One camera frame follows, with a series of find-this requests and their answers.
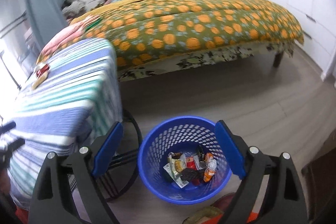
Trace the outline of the beige cracker packet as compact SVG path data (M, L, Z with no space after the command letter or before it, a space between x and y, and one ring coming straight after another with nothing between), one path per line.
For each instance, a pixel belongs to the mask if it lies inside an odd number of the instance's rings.
M39 85L41 85L48 78L48 75L48 72L45 72L38 77L32 85L32 90L35 90Z

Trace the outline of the crushed red soda can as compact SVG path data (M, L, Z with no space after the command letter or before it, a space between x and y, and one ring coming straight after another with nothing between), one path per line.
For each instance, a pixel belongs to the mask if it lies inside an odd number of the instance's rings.
M41 77L41 75L43 73L45 73L46 71L48 71L50 69L50 66L47 63L39 63L36 65L35 69L34 69L34 73L37 77L37 79L39 77Z

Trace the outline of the yellow snack bag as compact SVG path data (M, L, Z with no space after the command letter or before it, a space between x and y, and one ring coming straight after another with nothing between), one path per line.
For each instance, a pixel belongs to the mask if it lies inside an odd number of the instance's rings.
M163 166L163 169L169 175L170 178L177 184L177 186L183 189L189 184L188 181L182 181L180 173L186 169L186 155L181 152L169 152L167 156L167 164Z

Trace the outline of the orange snack wrapper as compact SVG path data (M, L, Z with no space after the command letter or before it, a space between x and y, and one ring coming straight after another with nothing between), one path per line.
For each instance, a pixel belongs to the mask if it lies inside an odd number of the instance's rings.
M205 156L206 169L204 172L204 182L209 182L217 172L217 160L212 153L206 153Z

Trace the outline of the gold foil wrapper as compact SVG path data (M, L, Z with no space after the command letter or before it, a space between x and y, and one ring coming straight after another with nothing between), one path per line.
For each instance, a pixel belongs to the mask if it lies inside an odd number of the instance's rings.
M201 145L198 145L197 147L197 155L200 162L206 161L206 153L203 150L203 147Z

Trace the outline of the red snack wrapper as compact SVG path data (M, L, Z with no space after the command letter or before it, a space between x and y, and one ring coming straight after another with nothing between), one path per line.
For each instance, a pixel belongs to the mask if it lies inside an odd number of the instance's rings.
M186 158L186 166L189 169L199 170L198 155L189 156Z

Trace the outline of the dark brown furniture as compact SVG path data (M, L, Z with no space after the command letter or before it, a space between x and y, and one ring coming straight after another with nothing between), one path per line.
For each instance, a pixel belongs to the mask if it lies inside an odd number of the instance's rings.
M335 131L301 170L309 223L335 223Z

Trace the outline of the black metal table leg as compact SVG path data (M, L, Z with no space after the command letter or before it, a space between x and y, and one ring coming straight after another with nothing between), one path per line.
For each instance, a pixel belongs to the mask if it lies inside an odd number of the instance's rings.
M99 137L89 148L92 158L89 160L88 169L96 180L98 188L106 194L106 202L112 202L123 196L138 178L137 156L142 144L141 129L134 117L126 109L122 110L123 121L116 122L108 131L107 135ZM124 125L131 124L134 127L137 147L127 151L118 152L122 139L125 136ZM119 168L134 163L130 178L125 185L118 189L112 174Z

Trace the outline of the striped blue green tablecloth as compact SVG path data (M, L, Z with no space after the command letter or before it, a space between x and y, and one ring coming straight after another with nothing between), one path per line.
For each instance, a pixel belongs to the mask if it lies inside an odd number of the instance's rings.
M49 152L72 154L122 121L117 57L108 40L84 39L47 63L47 79L36 88L35 76L27 80L5 117L16 126L1 136L1 145L25 140L13 153L8 170L10 195L22 209L30 207Z

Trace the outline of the orange fuzzy slipper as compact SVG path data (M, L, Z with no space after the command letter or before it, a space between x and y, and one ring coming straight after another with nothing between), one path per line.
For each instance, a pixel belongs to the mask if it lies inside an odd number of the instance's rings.
M238 209L238 205L239 203L235 201L235 192L229 193L211 205L201 208L182 223L219 223L222 217L226 221L229 219L238 220L238 223L242 223L242 220L246 220L245 223L256 221L258 213L251 210L247 216L247 207L243 206L242 209Z

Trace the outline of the folded pink striped blanket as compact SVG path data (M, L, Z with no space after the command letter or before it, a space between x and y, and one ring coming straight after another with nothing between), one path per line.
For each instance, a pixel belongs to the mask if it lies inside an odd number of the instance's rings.
M99 19L100 16L98 15L89 15L85 19L62 29L44 46L38 57L37 63L42 62L42 59L46 55L54 53L59 47L65 45L75 38L82 36L84 34L85 28L92 23L96 23Z

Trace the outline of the blue plastic waste basket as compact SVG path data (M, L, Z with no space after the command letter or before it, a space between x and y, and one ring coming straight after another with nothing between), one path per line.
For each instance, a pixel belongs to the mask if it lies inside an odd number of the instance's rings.
M178 205L212 198L232 174L215 137L215 123L195 116L155 126L139 149L138 170L153 194Z

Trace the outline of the pile of clothes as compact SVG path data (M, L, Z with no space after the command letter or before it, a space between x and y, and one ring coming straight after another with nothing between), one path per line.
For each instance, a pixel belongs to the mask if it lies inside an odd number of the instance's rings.
M77 18L86 12L86 4L82 0L65 0L62 4L62 14L66 20Z

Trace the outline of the orange floral green quilt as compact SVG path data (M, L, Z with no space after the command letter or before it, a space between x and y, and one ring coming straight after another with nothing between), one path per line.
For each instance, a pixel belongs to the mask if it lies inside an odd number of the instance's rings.
M91 38L112 44L122 72L194 53L210 61L217 61L216 52L225 61L253 56L257 50L292 55L295 43L304 42L299 21L268 0L122 0L87 12L70 25L89 15L100 19L42 62Z

